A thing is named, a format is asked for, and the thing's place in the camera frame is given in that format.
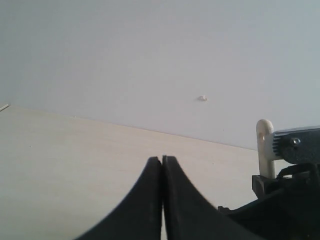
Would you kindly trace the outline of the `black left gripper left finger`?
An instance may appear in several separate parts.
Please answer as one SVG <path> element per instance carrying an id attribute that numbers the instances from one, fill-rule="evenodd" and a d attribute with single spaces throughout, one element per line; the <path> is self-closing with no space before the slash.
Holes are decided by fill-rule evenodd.
<path id="1" fill-rule="evenodd" d="M 138 180 L 103 220 L 79 240 L 160 240 L 162 230 L 162 164 L 151 157 Z"/>

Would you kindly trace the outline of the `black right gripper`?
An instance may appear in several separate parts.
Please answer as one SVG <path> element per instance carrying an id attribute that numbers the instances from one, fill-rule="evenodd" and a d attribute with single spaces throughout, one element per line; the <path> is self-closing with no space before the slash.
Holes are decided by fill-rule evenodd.
<path id="1" fill-rule="evenodd" d="M 320 238 L 320 166 L 304 163 L 282 169 L 276 178 L 253 175 L 257 199 L 219 212 L 265 240 Z"/>

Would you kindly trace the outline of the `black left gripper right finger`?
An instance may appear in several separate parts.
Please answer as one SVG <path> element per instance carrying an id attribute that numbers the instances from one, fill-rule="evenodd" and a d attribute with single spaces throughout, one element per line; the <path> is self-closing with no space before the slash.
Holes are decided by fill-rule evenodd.
<path id="1" fill-rule="evenodd" d="M 210 204 L 174 156 L 162 157 L 163 209 L 168 240 L 260 240 Z"/>

